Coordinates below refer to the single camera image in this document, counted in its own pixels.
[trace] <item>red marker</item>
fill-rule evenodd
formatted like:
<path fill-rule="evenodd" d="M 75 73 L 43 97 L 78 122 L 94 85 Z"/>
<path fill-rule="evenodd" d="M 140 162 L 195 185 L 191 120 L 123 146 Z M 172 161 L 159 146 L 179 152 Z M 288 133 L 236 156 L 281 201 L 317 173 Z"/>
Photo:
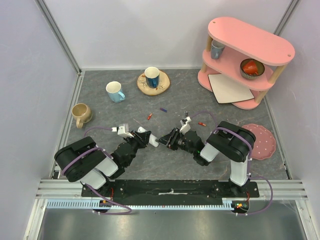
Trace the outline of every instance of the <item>red marker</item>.
<path fill-rule="evenodd" d="M 150 113 L 150 115 L 147 117 L 147 120 L 149 120 L 152 116 L 152 113 Z"/>

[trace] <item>mug handle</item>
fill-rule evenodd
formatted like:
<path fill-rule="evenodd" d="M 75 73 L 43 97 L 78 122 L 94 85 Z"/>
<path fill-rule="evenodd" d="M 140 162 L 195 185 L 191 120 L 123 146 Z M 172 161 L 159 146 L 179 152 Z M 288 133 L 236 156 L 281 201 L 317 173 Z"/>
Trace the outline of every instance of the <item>mug handle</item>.
<path fill-rule="evenodd" d="M 153 86 L 154 88 L 156 88 L 156 87 L 157 87 L 157 82 L 156 82 L 156 80 L 155 80 L 155 79 L 152 79 L 152 86 Z"/>
<path fill-rule="evenodd" d="M 118 94 L 121 96 L 121 101 L 126 99 L 126 96 L 122 92 L 119 91 Z"/>
<path fill-rule="evenodd" d="M 81 129 L 83 126 L 84 126 L 84 123 L 81 121 L 80 118 L 77 118 L 77 119 L 76 119 L 76 127 L 77 127 L 78 129 Z"/>

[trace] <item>tan mug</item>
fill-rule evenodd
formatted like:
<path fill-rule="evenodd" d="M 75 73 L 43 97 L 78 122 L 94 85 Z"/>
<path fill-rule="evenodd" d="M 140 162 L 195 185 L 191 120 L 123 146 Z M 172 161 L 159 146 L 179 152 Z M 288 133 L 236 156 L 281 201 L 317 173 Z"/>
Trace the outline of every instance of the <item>tan mug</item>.
<path fill-rule="evenodd" d="M 76 127 L 81 129 L 84 124 L 92 119 L 92 112 L 90 107 L 84 103 L 78 103 L 72 108 L 72 116 L 76 120 Z"/>

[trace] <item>wooden shelf leg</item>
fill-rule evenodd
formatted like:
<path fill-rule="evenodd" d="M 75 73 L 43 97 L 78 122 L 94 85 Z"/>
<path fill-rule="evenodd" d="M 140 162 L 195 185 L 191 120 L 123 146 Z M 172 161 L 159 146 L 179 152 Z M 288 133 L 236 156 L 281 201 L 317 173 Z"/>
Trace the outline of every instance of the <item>wooden shelf leg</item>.
<path fill-rule="evenodd" d="M 280 74 L 285 70 L 286 66 L 287 64 L 283 66 L 277 66 L 275 71 L 272 73 L 271 77 L 269 78 L 268 82 L 270 84 L 274 84 L 277 81 Z"/>
<path fill-rule="evenodd" d="M 207 71 L 207 65 L 202 63 L 201 72 L 205 73 Z"/>
<path fill-rule="evenodd" d="M 272 73 L 271 77 L 269 78 L 268 82 L 271 83 L 271 84 L 274 84 L 278 77 L 280 76 L 280 74 L 285 70 L 287 64 L 286 65 L 283 65 L 283 66 L 277 66 L 275 71 Z M 261 91 L 258 96 L 254 99 L 254 101 L 257 103 L 257 104 L 260 104 L 262 99 L 265 97 L 265 95 L 267 94 L 269 90 L 265 90 L 265 91 Z"/>
<path fill-rule="evenodd" d="M 208 35 L 208 38 L 206 40 L 206 47 L 205 47 L 205 50 L 207 52 L 209 52 L 211 50 L 211 42 L 212 42 L 213 38 L 210 37 L 210 35 Z"/>

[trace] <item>gray mug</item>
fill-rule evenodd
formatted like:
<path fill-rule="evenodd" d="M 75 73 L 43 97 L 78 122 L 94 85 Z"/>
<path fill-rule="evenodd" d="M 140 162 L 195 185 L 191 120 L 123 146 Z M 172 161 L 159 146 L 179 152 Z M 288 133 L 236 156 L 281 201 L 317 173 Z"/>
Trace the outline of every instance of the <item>gray mug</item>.
<path fill-rule="evenodd" d="M 225 45 L 216 40 L 212 40 L 211 42 L 211 58 L 218 59 L 220 58 L 222 52 L 225 49 Z"/>

